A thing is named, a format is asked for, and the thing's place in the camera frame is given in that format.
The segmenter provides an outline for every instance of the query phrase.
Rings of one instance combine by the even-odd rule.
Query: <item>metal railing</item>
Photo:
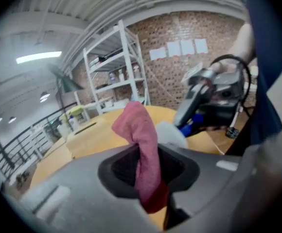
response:
[[[64,109],[75,105],[77,105],[76,102],[71,103]],[[8,181],[29,160],[40,159],[40,156],[45,154],[52,144],[61,137],[56,127],[58,126],[57,119],[62,113],[63,108],[37,121],[5,146],[0,143],[0,170]],[[42,130],[32,137],[30,129],[37,124]]]

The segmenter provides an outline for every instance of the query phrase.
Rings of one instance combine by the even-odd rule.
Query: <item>paper sheet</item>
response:
[[[163,59],[163,58],[166,58],[166,56],[167,55],[166,55],[165,47],[150,50],[151,60]]]
[[[208,53],[206,39],[195,39],[195,46],[197,53]]]
[[[174,56],[180,56],[181,55],[179,41],[167,42],[167,47],[168,47],[168,55],[169,55],[169,57],[174,57]]]
[[[183,55],[195,54],[192,40],[181,40],[181,48]]]

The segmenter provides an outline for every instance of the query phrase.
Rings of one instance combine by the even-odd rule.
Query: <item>pink towel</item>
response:
[[[157,133],[150,115],[141,103],[130,102],[112,130],[129,143],[139,145],[135,189],[148,213],[160,210],[166,206],[168,188],[161,180]]]

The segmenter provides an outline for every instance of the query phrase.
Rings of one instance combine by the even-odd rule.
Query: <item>wooden table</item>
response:
[[[172,123],[176,114],[172,109],[159,106],[146,106],[146,110],[155,125],[163,120]],[[75,158],[127,145],[128,142],[111,129],[122,112],[123,109],[120,109],[97,116],[84,123],[78,132],[71,133],[67,138],[66,146]],[[218,148],[206,132],[188,137],[187,142],[191,150],[219,154]]]
[[[172,109],[158,106],[146,106],[146,110],[155,125],[163,120],[172,123],[176,114]],[[38,163],[30,188],[45,180],[73,158],[81,158],[127,145],[128,142],[111,129],[112,124],[122,112],[123,109],[120,109],[97,116],[82,124],[77,132],[71,133],[66,143],[63,139],[56,142],[44,159]],[[188,137],[187,142],[191,150],[219,154],[217,146],[206,132]],[[163,208],[149,216],[158,228],[162,229],[165,214],[166,208]]]

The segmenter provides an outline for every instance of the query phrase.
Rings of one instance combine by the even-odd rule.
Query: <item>person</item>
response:
[[[247,20],[227,53],[250,63],[257,57],[259,75],[255,109],[226,154],[242,155],[245,149],[262,143],[282,130],[282,122],[267,92],[282,73],[281,0],[242,0]],[[222,60],[212,68],[217,73],[236,68],[236,61]]]

